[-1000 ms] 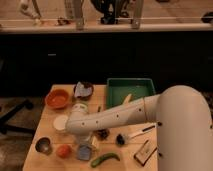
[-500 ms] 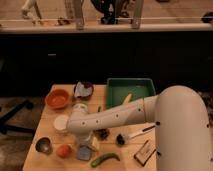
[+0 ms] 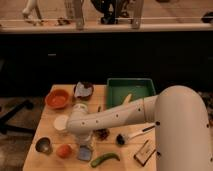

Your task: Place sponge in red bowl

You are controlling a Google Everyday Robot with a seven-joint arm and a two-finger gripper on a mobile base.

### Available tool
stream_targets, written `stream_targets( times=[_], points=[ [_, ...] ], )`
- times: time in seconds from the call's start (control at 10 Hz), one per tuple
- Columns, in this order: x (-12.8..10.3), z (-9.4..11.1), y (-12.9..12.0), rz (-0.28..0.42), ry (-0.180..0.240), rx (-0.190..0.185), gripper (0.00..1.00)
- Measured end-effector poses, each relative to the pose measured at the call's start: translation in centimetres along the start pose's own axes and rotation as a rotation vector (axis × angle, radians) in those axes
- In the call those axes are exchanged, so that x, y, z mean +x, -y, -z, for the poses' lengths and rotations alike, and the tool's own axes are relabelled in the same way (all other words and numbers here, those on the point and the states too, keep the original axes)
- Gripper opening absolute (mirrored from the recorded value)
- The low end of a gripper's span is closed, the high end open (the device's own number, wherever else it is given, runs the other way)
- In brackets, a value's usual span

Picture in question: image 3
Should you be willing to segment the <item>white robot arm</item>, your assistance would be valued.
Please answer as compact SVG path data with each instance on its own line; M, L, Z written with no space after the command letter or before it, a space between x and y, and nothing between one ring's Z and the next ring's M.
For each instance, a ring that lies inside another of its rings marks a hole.
M156 96L141 98L105 111L87 114L76 106L67 130L81 137L97 129L153 123L156 171L213 171L208 113L193 89L170 86Z

